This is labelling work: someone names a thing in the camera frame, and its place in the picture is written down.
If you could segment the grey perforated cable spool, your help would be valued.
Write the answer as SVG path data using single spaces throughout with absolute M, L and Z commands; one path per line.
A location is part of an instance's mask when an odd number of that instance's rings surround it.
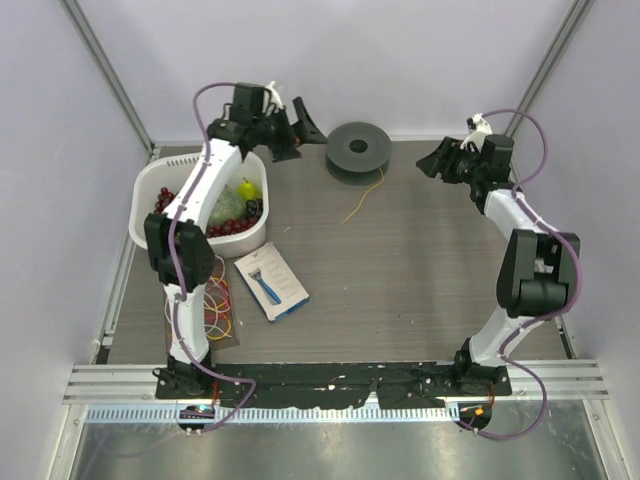
M 325 165 L 332 177 L 342 184 L 375 184 L 388 170 L 391 157 L 390 137 L 370 123 L 346 123 L 336 127 L 327 137 Z

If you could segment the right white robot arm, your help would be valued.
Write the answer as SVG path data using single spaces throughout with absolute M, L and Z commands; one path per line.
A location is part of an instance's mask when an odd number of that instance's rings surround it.
M 481 143 L 446 137 L 416 163 L 429 178 L 468 185 L 471 201 L 507 240 L 496 281 L 496 309 L 463 343 L 452 365 L 435 371 L 465 395 L 494 392 L 506 383 L 515 347 L 570 308 L 581 285 L 580 239 L 545 222 L 511 182 L 514 146 L 512 138 L 500 134 L 488 134 Z

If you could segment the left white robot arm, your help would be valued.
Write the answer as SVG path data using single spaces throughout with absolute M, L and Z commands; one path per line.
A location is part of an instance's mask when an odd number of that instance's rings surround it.
M 211 366 L 204 297 L 215 263 L 207 222 L 226 183 L 258 146 L 279 162 L 300 157 L 302 145 L 327 141 L 301 97 L 292 101 L 297 119 L 290 121 L 274 87 L 229 86 L 233 97 L 222 116 L 197 121 L 203 147 L 192 173 L 171 204 L 144 221 L 150 266 L 172 303 L 170 352 L 166 365 L 153 373 L 160 399 L 203 398 L 221 377 Z

